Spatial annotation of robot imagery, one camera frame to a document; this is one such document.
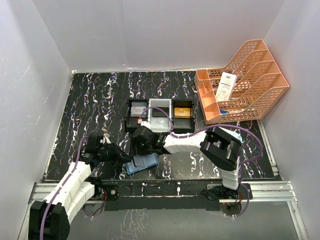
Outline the blue leather card holder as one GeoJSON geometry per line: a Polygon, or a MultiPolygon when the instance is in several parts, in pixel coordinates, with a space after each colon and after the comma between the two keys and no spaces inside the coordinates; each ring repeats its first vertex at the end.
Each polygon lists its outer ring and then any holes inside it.
{"type": "Polygon", "coordinates": [[[125,164],[128,175],[146,170],[159,164],[158,154],[136,155],[133,159],[125,164]]]}

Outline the patterned white card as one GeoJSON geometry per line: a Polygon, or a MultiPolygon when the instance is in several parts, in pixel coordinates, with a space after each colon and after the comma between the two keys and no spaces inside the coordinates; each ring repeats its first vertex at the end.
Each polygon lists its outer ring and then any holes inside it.
{"type": "Polygon", "coordinates": [[[131,106],[130,108],[130,116],[131,117],[140,117],[145,116],[147,114],[147,111],[145,111],[147,107],[146,106],[131,106]]]}

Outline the three-compartment black white tray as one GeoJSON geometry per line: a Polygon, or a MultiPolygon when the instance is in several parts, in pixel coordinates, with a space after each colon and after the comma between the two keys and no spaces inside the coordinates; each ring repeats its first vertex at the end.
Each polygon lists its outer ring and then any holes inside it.
{"type": "Polygon", "coordinates": [[[129,99],[124,128],[133,133],[139,126],[138,119],[150,124],[155,133],[173,129],[176,134],[195,131],[195,107],[191,99],[147,98],[129,99]]]}

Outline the packaged nail clipper blister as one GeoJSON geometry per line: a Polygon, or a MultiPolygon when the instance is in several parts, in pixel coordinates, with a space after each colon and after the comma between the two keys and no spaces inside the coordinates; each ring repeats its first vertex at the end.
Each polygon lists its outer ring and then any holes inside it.
{"type": "Polygon", "coordinates": [[[241,143],[243,142],[243,138],[242,138],[242,136],[241,136],[240,133],[238,133],[238,132],[236,132],[236,131],[232,131],[232,132],[231,132],[231,135],[232,135],[233,137],[237,138],[241,143]]]}

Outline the orange mesh file organizer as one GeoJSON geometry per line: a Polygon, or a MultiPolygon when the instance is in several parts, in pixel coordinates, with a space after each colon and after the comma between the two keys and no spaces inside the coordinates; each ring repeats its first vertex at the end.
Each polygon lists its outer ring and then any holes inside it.
{"type": "Polygon", "coordinates": [[[207,125],[261,120],[290,87],[263,39],[246,41],[224,67],[198,69],[194,82],[207,125]],[[217,99],[223,73],[237,77],[227,101],[217,99]]]}

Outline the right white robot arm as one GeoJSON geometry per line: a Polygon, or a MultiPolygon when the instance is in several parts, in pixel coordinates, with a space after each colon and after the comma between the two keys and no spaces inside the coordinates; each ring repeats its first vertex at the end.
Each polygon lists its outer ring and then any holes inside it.
{"type": "Polygon", "coordinates": [[[133,159],[182,152],[201,153],[221,171],[222,186],[237,190],[240,185],[240,134],[212,125],[193,133],[153,132],[145,124],[130,135],[133,159]]]}

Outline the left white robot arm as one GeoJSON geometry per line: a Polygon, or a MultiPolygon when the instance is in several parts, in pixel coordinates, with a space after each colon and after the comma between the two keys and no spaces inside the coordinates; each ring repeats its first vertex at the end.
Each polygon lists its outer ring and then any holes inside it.
{"type": "Polygon", "coordinates": [[[76,159],[64,177],[43,200],[32,203],[27,238],[66,240],[73,219],[99,188],[97,181],[90,179],[95,164],[111,162],[116,168],[132,159],[106,134],[82,137],[76,159]]]}

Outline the black credit card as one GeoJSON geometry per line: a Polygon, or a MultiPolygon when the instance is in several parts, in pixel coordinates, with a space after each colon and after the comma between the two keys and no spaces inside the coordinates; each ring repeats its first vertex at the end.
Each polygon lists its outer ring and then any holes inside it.
{"type": "Polygon", "coordinates": [[[155,107],[152,109],[153,117],[166,117],[169,116],[170,109],[168,107],[155,107]]]}

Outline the gold credit card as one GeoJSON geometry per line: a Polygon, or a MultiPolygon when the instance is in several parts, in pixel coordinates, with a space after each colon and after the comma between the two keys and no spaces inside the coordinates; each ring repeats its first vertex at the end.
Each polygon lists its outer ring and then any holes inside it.
{"type": "Polygon", "coordinates": [[[193,112],[191,108],[186,107],[175,107],[174,108],[174,117],[175,118],[192,118],[193,112]]]}

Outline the white paper receipt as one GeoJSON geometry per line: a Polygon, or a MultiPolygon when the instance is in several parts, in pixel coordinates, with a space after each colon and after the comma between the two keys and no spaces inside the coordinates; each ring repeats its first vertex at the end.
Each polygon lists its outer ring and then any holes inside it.
{"type": "Polygon", "coordinates": [[[237,75],[223,72],[215,94],[217,102],[229,101],[236,84],[237,75]]]}

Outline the aluminium frame rail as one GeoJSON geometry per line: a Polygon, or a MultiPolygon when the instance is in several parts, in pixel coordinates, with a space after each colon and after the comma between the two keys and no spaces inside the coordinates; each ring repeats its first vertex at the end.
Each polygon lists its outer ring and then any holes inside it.
{"type": "MultiPolygon", "coordinates": [[[[223,204],[232,204],[233,198],[211,197],[211,190],[222,184],[217,179],[189,180],[103,180],[97,184],[98,198],[87,200],[88,205],[100,204],[107,196],[105,211],[131,209],[206,209],[220,211],[223,204]]],[[[286,202],[300,240],[308,239],[300,215],[297,198],[290,181],[243,181],[239,203],[286,202]]]]}

